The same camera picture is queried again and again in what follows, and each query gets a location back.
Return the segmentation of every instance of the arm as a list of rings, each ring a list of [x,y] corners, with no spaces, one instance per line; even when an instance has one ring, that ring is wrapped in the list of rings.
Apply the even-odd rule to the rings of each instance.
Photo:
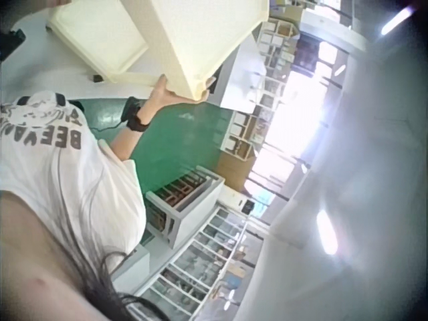
[[[210,78],[208,80],[207,88],[214,82],[214,80],[215,78]],[[203,93],[202,98],[198,101],[176,95],[174,92],[167,90],[167,78],[165,75],[162,75],[154,86],[150,98],[138,111],[137,117],[140,119],[141,124],[147,125],[152,121],[156,113],[165,106],[180,103],[199,104],[200,102],[206,101],[207,98],[208,90]],[[123,128],[110,143],[110,148],[121,161],[125,161],[130,158],[132,151],[138,144],[142,134],[142,132],[133,132],[128,127]]]

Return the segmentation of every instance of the black watch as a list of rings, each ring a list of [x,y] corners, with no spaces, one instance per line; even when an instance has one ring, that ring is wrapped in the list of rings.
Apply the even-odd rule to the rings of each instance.
[[[141,124],[141,120],[137,117],[137,115],[130,117],[126,123],[126,127],[131,129],[133,132],[144,132],[149,126],[150,123],[147,125]]]

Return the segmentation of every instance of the white t-shirt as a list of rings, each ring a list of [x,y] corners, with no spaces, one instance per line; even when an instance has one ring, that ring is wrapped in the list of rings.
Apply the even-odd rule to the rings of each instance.
[[[53,92],[16,103],[0,113],[0,191],[22,198],[60,241],[57,222],[67,211],[83,247],[89,231],[104,251],[130,253],[146,225],[134,161],[120,161],[97,142],[82,111],[57,105]],[[109,269],[120,260],[111,259]]]

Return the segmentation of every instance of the white plastic crate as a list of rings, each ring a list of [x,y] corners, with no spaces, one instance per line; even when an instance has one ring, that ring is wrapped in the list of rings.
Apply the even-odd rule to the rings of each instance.
[[[105,80],[121,81],[148,49],[119,0],[73,0],[49,15],[58,37]]]
[[[268,0],[121,0],[170,89],[198,100],[227,56],[269,17]],[[146,82],[143,75],[123,81]]]

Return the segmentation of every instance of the woman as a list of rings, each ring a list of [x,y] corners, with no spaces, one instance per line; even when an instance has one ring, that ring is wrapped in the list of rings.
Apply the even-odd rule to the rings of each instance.
[[[115,292],[110,272],[146,224],[129,157],[156,113],[198,102],[166,89],[150,98],[110,146],[79,108],[40,92],[0,113],[2,314],[12,320],[135,320],[126,305],[168,320],[154,304]]]

